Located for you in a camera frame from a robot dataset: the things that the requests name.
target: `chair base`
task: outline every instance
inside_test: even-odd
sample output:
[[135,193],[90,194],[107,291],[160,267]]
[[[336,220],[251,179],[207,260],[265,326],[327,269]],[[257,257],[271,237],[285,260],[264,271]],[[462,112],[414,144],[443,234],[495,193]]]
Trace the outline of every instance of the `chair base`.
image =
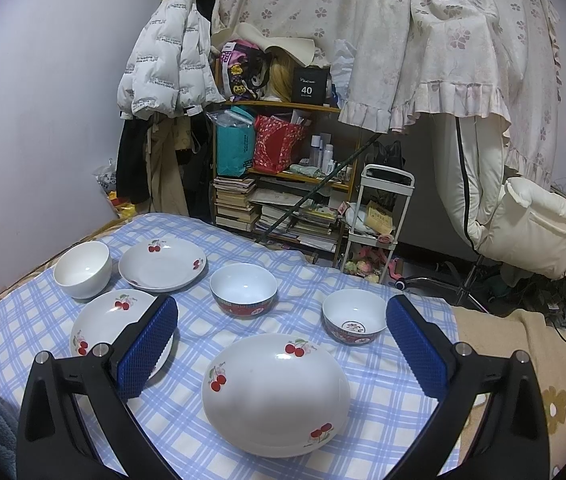
[[429,276],[414,276],[413,278],[402,278],[400,280],[400,283],[397,282],[397,288],[399,290],[403,290],[409,286],[414,286],[421,283],[423,284],[430,283],[431,285],[439,286],[441,288],[446,288],[447,290],[456,291],[457,295],[454,303],[457,306],[464,306],[463,303],[465,302],[465,300],[468,300],[468,302],[476,310],[480,310],[481,312],[490,314],[490,311],[487,310],[483,306],[483,304],[479,300],[477,300],[476,297],[470,291],[472,285],[474,284],[474,281],[476,280],[476,272],[478,270],[478,267],[480,266],[483,260],[484,260],[484,256],[481,255],[478,257],[478,259],[470,269],[470,272],[463,280],[463,283],[460,283],[459,285],[453,285],[451,283],[444,282],[443,280],[439,280],[438,278],[430,278]]

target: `white rolling cart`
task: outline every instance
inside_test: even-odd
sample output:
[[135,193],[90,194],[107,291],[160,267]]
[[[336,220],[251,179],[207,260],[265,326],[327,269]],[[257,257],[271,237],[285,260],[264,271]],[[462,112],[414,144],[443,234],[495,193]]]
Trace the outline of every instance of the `white rolling cart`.
[[[386,180],[386,178],[375,178],[371,176],[370,170],[381,170],[385,172],[388,177],[390,176],[390,174],[405,176],[410,180],[410,184],[407,186],[405,184],[397,184],[395,182],[391,182],[389,180]],[[358,218],[358,210],[360,209],[361,206],[361,199],[363,197],[363,190],[365,189],[365,187],[381,189],[390,193],[396,193],[398,195],[403,195],[407,197],[405,201],[405,206],[403,206],[402,212],[400,213],[400,221],[398,227],[396,228],[394,241],[390,244],[380,243],[372,235],[358,234],[354,232],[354,226],[356,225],[356,219]],[[407,171],[398,170],[397,168],[392,168],[390,166],[382,166],[381,164],[367,164],[363,168],[363,171],[361,173],[360,190],[358,191],[358,200],[356,200],[356,208],[354,210],[354,222],[353,222],[354,225],[349,227],[348,244],[347,247],[345,248],[345,254],[343,255],[343,262],[341,263],[340,266],[341,272],[343,272],[343,270],[345,269],[345,262],[348,259],[350,245],[352,244],[352,242],[357,242],[359,244],[378,247],[381,249],[387,249],[390,251],[390,254],[387,257],[387,262],[383,267],[383,272],[379,280],[380,283],[384,282],[384,279],[387,275],[387,267],[390,261],[392,260],[392,256],[394,255],[394,249],[396,248],[396,243],[399,239],[400,229],[402,228],[402,223],[405,220],[405,213],[407,212],[407,208],[410,205],[410,199],[412,198],[413,192],[414,192],[414,176],[411,173],[408,173]]]

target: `teal bag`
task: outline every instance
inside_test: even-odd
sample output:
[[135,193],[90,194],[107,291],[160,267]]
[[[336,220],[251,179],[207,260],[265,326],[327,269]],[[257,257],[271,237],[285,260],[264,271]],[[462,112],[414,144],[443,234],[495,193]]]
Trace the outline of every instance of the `teal bag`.
[[223,176],[241,176],[252,167],[256,131],[255,118],[242,108],[233,106],[230,111],[245,117],[251,124],[226,126],[227,120],[210,117],[216,123],[216,173]]

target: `blue gripper pad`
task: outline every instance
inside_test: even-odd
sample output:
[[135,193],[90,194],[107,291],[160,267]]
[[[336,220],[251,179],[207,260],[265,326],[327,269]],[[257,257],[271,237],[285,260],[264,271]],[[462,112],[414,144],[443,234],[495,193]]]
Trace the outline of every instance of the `blue gripper pad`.
[[177,324],[176,301],[167,296],[116,368],[116,390],[121,399],[141,394]]
[[442,400],[447,393],[447,365],[428,335],[432,336],[433,327],[436,327],[451,347],[449,339],[438,326],[426,322],[410,300],[403,295],[396,295],[387,302],[385,317],[387,328],[390,329],[423,393]]

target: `white bowl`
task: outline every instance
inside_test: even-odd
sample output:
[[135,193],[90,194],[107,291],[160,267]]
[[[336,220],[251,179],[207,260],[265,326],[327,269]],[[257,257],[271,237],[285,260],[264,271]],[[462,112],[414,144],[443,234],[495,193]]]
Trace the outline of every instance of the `white bowl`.
[[207,420],[230,444],[268,458],[309,453],[348,418],[349,383],[324,349],[285,334],[228,346],[202,384]]
[[54,281],[77,300],[93,298],[112,277],[112,257],[103,242],[85,242],[72,247],[54,266]]
[[271,306],[278,283],[267,269],[253,264],[231,264],[209,280],[221,309],[234,316],[258,316]]
[[205,269],[205,253],[196,244],[174,237],[139,242],[118,263],[121,276],[147,292],[171,292],[193,282]]
[[[122,288],[110,290],[91,300],[74,321],[70,333],[70,352],[73,356],[86,355],[95,344],[112,344],[127,325],[141,319],[155,299],[146,292]],[[172,335],[150,377],[165,364],[173,341]]]
[[385,300],[357,288],[332,292],[323,301],[322,313],[328,333],[343,343],[362,345],[387,328]]

